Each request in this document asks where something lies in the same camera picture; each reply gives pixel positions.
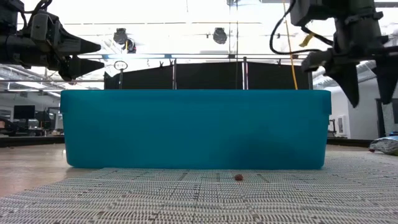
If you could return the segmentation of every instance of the black cable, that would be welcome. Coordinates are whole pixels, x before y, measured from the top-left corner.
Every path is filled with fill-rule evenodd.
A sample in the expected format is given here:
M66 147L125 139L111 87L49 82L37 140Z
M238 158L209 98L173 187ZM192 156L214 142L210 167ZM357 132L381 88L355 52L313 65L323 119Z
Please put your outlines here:
M306 27L301 27L301 30L302 30L303 32L305 32L306 34L313 34L313 36L314 36L315 38L317 38L318 40L322 41L323 43L325 43L325 44L327 44L327 45L333 46L333 41L332 41L332 40L329 40L329 39L327 39L326 37L324 37L324 36L322 36L322 35L320 35L320 34L317 34L317 33L315 33L315 32L312 32L310 29L308 29L308 28L306 28Z
M52 0L41 0L39 3L37 3L35 9L33 11L26 11L26 14L31 14L29 18L28 25L32 23L33 17L39 12L41 9L46 9L50 4L52 3Z
M276 30L278 29L278 27L281 25L281 23L283 22L283 20L286 18L287 15L289 15L289 13L292 11L295 3L297 0L292 0L290 2L290 6L288 8L288 10L285 12L285 14L282 16L282 18L276 23L274 30L271 33L270 39L269 39L269 48L271 49L271 51L275 54L279 54L279 55L291 55L291 54L300 54L300 53L306 53L306 52L319 52L321 50L319 49L306 49L306 50L296 50L293 52L279 52L277 50L274 49L274 36L276 33Z
M24 12L19 12L21 14L22 20L24 21L24 27L22 29L25 29L27 27L27 20Z

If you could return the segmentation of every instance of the yellow cable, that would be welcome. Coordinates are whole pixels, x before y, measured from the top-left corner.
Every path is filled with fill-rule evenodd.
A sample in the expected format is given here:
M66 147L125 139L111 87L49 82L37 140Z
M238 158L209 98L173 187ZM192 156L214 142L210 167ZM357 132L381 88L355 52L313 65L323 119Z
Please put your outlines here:
M311 34L307 35L303 42L299 45L300 47L306 47L308 45L308 43L310 42L310 40L312 39L312 37L314 37L315 34L312 32Z
M285 0L282 0L284 3L284 11L286 13L286 3ZM285 19L285 24L286 24L286 32L287 32L287 42L289 43L289 51L292 51L292 44L290 43L290 35L289 35L289 26L287 25L287 20ZM297 80L296 80L296 72L294 71L294 64L293 64L293 54L290 54L290 62L292 64L292 74L293 74L293 81L294 81L294 88L298 90L297 87Z

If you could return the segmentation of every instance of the metal rod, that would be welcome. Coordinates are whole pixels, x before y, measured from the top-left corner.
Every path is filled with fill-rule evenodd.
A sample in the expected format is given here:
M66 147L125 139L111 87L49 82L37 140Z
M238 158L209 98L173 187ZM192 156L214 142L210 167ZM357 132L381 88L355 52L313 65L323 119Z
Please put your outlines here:
M249 89L249 83L248 83L248 58L244 57L243 58L243 89L248 90Z
M298 59L295 61L301 61L305 59L307 54L298 55ZM275 55L275 54L86 54L79 55L80 58L85 59L107 59L107 60L134 60L134 59L243 59L247 57L249 60L278 60L278 59L290 59L286 55Z
M10 83L10 82L31 82L31 83L95 83L104 82L104 80L0 80L0 83Z
M173 90L177 89L177 59L174 60L173 64Z
M228 24L229 22L190 22L189 24ZM261 22L240 22L241 24L259 24ZM63 26L108 26L108 25L177 25L188 24L187 22L102 22L102 23L64 23Z
M313 90L312 72L308 72L308 89Z
M119 76L119 89L122 90L123 89L123 70L120 70L120 76Z

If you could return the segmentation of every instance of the cable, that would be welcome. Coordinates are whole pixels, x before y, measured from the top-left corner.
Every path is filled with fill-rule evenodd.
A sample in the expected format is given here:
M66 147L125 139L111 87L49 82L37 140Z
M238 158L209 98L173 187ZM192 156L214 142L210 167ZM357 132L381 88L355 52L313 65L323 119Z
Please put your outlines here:
M284 3L284 11L286 12L285 0L283 0L283 3ZM286 33L287 33L287 42L289 43L289 51L292 51L292 44L290 43L289 26L287 25L287 21L285 21L285 25L286 25ZM298 90L297 80L296 80L296 72L294 70L294 63L293 63L293 54L290 54L290 62L292 64L292 75L293 75L294 88L295 88L295 90Z
M303 32L305 32L306 34L312 34L315 38L317 38L318 40L322 41L323 43L325 43L327 45L330 45L330 46L333 46L333 41L332 40L329 40L329 39L327 39L326 37L324 37L322 35L319 35L319 34L317 34L315 32L312 32L310 29L308 29L306 27L301 27L301 30Z
M37 14L40 9L47 8L52 3L52 0L41 0L35 7L33 11L19 11L21 14L22 20L24 21L24 27L22 29L26 29L27 25L32 22L32 18ZM32 14L30 16L29 22L26 20L25 14Z
M31 14L29 18L28 25L32 23L33 17L39 12L41 9L46 9L50 4L52 3L52 0L41 0L39 3L37 3L35 9L33 11L26 11L26 14Z
M306 53L306 52L319 52L321 50L319 49L306 49L306 50L296 50L294 52L279 52L277 50L274 49L274 36L276 33L276 30L278 29L278 27L281 25L281 23L283 22L283 20L286 18L287 15L289 15L289 13L292 11L295 3L297 0L292 0L290 3L289 8L287 9L287 11L285 12L285 14L282 16L282 18L276 23L274 30L271 33L270 39L269 39L269 48L271 49L271 51L275 54L279 54L279 55L290 55L290 54L300 54L300 53Z

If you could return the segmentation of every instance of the black panel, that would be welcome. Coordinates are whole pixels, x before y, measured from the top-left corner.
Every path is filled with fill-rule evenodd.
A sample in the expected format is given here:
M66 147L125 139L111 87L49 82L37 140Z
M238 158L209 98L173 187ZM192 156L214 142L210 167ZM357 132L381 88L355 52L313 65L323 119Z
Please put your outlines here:
M295 76L299 90L308 90L308 74L300 66L295 66ZM294 90L291 65L248 62L250 90Z
M177 64L177 89L241 90L242 63Z
M119 77L111 77L108 73L104 74L104 89L117 90L119 89Z
M392 99L392 113L394 114L394 124L398 124L398 99Z
M119 89L120 73L114 77L105 75L104 88L106 90ZM172 90L173 67L150 68L123 73L124 90Z
M34 105L14 106L14 119L34 119L34 118L35 118Z

